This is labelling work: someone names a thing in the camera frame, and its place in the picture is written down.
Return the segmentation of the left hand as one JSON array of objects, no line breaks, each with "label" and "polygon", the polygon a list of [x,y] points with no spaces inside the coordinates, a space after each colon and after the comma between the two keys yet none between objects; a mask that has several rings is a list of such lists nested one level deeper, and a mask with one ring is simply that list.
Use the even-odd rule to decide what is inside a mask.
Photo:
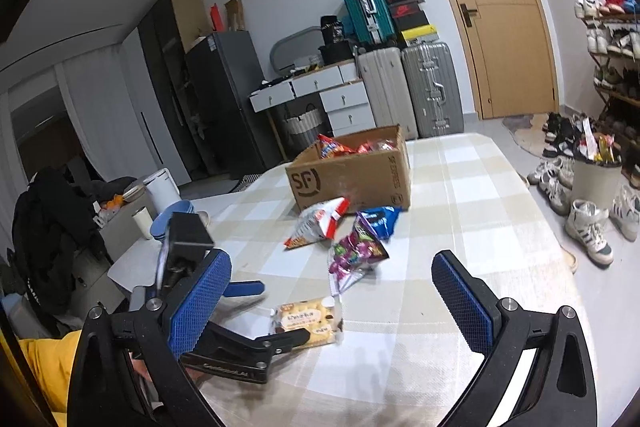
[{"label": "left hand", "polygon": [[[153,384],[154,383],[153,378],[151,376],[151,373],[149,372],[149,369],[145,365],[145,361],[143,361],[142,359],[135,358],[132,353],[130,353],[129,358],[134,371],[138,373],[146,381],[148,381],[150,384]],[[191,381],[193,381],[194,384],[198,384],[203,378],[206,377],[205,373],[199,372],[196,369],[189,369],[189,367],[185,367],[184,370],[189,375],[189,377],[191,378]]]}]

